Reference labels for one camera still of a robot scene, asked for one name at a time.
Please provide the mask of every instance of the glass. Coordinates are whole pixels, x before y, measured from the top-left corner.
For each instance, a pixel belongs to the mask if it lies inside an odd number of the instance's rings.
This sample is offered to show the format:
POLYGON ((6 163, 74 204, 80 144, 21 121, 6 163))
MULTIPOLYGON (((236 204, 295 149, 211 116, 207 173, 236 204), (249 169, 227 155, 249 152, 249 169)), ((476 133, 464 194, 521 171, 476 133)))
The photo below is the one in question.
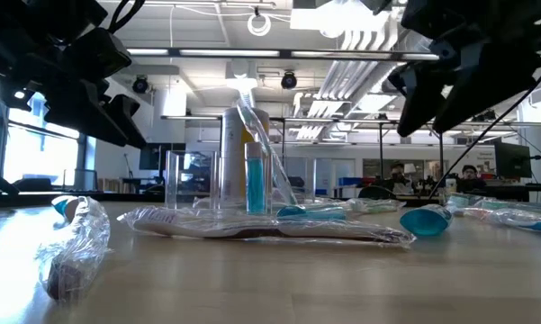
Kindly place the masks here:
POLYGON ((316 192, 316 159, 310 157, 286 157, 284 170, 296 195, 306 200, 314 200, 316 192))
POLYGON ((34 94, 34 96, 28 101, 28 105, 32 108, 31 112, 26 112, 20 109, 10 109, 8 118, 13 122, 21 122, 27 125, 46 129, 48 131, 55 131, 56 133, 66 135, 73 139, 77 139, 78 136, 80 136, 80 133, 77 130, 72 130, 70 128, 44 121, 44 115, 48 112, 48 107, 46 107, 46 99, 42 94, 34 94))
POLYGON ((192 207, 195 201, 210 198, 203 200, 197 208, 215 208, 218 196, 218 162, 218 152, 168 151, 166 207, 192 207))
MULTIPOLYGON (((78 143, 75 139, 57 138, 15 127, 8 127, 4 178, 14 182, 23 178, 49 178, 53 185, 63 185, 64 170, 77 166, 78 143)), ((74 178, 67 176, 66 185, 74 178)))

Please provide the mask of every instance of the man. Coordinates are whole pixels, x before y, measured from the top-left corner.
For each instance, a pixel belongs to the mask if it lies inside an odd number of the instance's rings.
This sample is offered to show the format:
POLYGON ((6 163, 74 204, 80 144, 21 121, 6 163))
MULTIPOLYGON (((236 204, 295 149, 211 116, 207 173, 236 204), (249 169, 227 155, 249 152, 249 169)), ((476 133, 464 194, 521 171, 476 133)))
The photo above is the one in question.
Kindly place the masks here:
POLYGON ((400 161, 390 166, 392 175, 392 192, 395 194, 412 194, 412 181, 404 176, 404 164, 400 161))
POLYGON ((484 180, 478 177, 478 170, 474 166, 463 166, 462 167, 462 179, 456 184, 457 192, 466 193, 474 189, 482 189, 486 186, 484 180))

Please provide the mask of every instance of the window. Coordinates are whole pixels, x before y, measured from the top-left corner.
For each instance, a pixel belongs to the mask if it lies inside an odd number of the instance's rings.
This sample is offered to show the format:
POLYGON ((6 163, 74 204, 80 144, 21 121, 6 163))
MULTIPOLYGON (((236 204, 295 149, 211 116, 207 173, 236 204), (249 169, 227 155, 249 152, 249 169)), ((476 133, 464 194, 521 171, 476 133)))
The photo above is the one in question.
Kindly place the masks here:
POLYGON ((9 112, 4 178, 14 182, 46 177, 53 185, 73 185, 74 172, 70 171, 77 167, 80 133, 45 122, 48 108, 41 94, 35 94, 28 105, 32 107, 31 112, 20 109, 10 109, 9 112))
MULTIPOLYGON (((77 154, 78 143, 75 139, 58 138, 10 126, 4 178, 11 183, 23 178, 47 177, 53 185, 62 185, 64 170, 76 168, 77 154)), ((73 174, 68 173, 66 185, 74 184, 73 174)))
POLYGON ((28 101, 28 105, 32 107, 31 112, 26 112, 21 109, 10 109, 8 118, 13 122, 20 122, 26 125, 40 127, 48 131, 55 131, 56 133, 77 139, 80 135, 77 130, 71 130, 70 128, 44 121, 44 115, 48 112, 48 108, 46 108, 45 103, 46 99, 44 99, 44 96, 36 93, 28 101))

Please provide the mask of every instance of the clear plastic wrapper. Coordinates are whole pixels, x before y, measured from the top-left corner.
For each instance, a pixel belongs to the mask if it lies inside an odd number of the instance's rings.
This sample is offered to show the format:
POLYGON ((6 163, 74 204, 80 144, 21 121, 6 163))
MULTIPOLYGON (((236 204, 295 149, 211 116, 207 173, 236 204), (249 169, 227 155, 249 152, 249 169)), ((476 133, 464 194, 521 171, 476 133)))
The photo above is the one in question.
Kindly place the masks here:
POLYGON ((466 193, 450 193, 446 196, 446 209, 454 216, 464 216, 466 208, 472 207, 484 197, 466 193))
POLYGON ((380 212, 396 212, 406 205, 393 199, 374 200, 367 198, 348 199, 347 205, 350 211, 360 214, 374 214, 380 212))
POLYGON ((169 210, 149 206, 125 213, 118 221, 133 230, 202 239, 280 239, 397 248, 407 248, 416 239, 410 233, 359 221, 277 220, 233 210, 169 210))
POLYGON ((88 292, 108 249, 110 222, 104 207, 79 197, 72 222, 39 247, 39 280, 58 302, 76 302, 88 292))
POLYGON ((502 208, 490 212, 486 220, 493 223, 504 224, 528 230, 541 231, 541 210, 524 211, 511 208, 502 208))
POLYGON ((296 204, 296 197, 294 196, 294 191, 290 186, 290 182, 288 182, 286 171, 284 171, 280 158, 272 148, 272 145, 270 145, 270 139, 268 138, 268 135, 266 135, 262 122, 260 122, 252 110, 250 102, 246 99, 248 96, 242 93, 240 96, 242 97, 242 100, 238 103, 238 111, 240 113, 240 119, 244 123, 244 127, 256 142, 262 143, 262 148, 265 151, 266 156, 271 158, 272 178, 276 187, 278 187, 280 194, 283 196, 284 202, 291 205, 296 204))

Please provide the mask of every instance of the table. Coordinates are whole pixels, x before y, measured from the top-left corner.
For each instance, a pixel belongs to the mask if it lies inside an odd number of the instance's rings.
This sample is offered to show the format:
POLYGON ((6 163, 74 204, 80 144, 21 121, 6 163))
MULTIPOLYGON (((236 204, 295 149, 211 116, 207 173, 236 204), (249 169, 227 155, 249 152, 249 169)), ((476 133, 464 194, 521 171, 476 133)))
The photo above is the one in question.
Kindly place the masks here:
POLYGON ((114 220, 138 203, 104 205, 113 252, 72 308, 37 285, 33 260, 61 218, 0 212, 0 323, 541 323, 540 234, 455 219, 409 251, 161 238, 114 220))

